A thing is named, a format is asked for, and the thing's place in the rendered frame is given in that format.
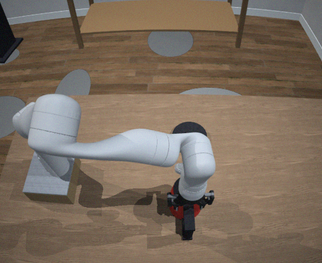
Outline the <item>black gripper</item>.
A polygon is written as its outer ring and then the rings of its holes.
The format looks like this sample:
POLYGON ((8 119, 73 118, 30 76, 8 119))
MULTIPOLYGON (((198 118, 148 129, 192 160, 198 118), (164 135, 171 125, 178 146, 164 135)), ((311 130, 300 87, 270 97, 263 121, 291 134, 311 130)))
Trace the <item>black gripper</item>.
POLYGON ((205 193, 202 198, 196 201, 189 201, 184 199, 178 189, 178 193, 176 195, 171 194, 171 192, 167 193, 167 202, 168 207, 174 206, 174 210, 178 211, 179 206, 183 206, 185 204, 198 204, 200 206, 200 210, 205 207, 206 204, 211 205, 214 200, 214 190, 210 190, 210 192, 205 193), (207 197, 205 199, 205 197, 207 197))

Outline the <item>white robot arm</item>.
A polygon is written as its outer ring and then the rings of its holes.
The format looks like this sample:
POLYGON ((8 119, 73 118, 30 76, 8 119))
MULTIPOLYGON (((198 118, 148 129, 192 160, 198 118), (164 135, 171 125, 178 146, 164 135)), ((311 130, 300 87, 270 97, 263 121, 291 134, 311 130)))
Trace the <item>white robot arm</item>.
POLYGON ((102 141, 80 143, 77 142, 80 120, 81 107, 76 100, 66 95, 47 94, 16 113, 13 126, 23 138, 28 139, 30 148, 54 177, 68 172, 70 163, 67 158, 171 167, 180 152, 183 162, 174 166, 175 172, 180 174, 180 195, 186 200, 196 201, 205 194, 207 180, 216 169, 207 136, 197 132, 167 134, 132 129, 102 141))

